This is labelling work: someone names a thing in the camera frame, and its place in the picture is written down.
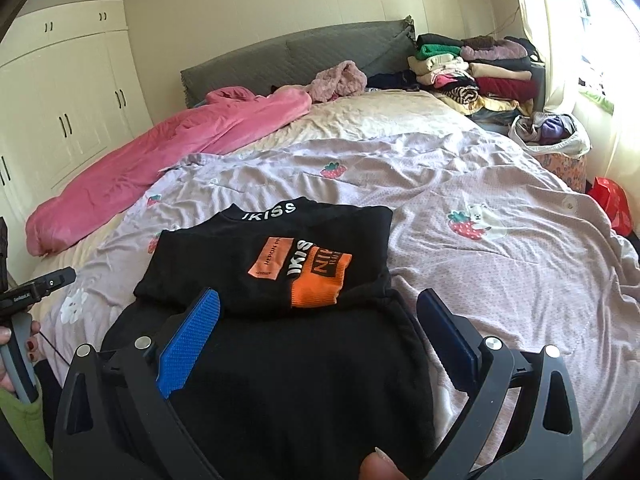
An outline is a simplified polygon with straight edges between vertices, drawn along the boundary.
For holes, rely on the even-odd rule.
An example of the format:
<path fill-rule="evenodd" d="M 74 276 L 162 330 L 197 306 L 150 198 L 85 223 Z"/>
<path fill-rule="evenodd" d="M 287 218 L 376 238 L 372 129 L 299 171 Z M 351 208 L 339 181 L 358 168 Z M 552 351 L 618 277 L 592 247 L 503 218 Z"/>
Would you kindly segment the green sleeve forearm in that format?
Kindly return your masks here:
<path fill-rule="evenodd" d="M 1 411 L 29 456 L 52 479 L 52 452 L 46 441 L 42 399 L 27 404 L 14 393 L 1 389 Z"/>

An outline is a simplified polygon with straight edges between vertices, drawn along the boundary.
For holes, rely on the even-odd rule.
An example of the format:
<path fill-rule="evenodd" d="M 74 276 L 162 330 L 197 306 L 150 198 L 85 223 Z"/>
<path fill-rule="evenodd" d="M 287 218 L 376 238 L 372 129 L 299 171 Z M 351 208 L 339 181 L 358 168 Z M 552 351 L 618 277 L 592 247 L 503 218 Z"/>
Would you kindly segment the left hand red nails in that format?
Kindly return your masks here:
<path fill-rule="evenodd" d="M 37 335 L 40 332 L 41 325 L 37 321 L 32 321 L 32 327 L 30 328 L 30 337 L 26 340 L 26 352 L 29 358 L 29 362 L 35 364 L 40 359 L 39 346 L 37 341 Z M 12 330 L 9 327 L 1 327 L 0 333 L 0 344 L 1 347 L 4 348 L 8 343 L 12 335 Z M 8 366 L 6 365 L 6 359 L 1 358 L 0 364 L 0 379 L 1 379 L 1 388 L 9 391 L 10 393 L 15 392 L 14 385 L 12 384 L 11 378 L 8 375 Z"/>

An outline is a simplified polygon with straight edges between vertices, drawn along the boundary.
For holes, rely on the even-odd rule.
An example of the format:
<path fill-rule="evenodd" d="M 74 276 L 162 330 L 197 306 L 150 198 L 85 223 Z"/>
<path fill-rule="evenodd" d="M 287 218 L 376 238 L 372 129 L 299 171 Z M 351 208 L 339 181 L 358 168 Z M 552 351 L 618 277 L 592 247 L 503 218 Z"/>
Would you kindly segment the right hand thumb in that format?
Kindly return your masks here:
<path fill-rule="evenodd" d="M 361 463 L 359 480 L 407 480 L 395 463 L 380 448 L 375 448 Z"/>

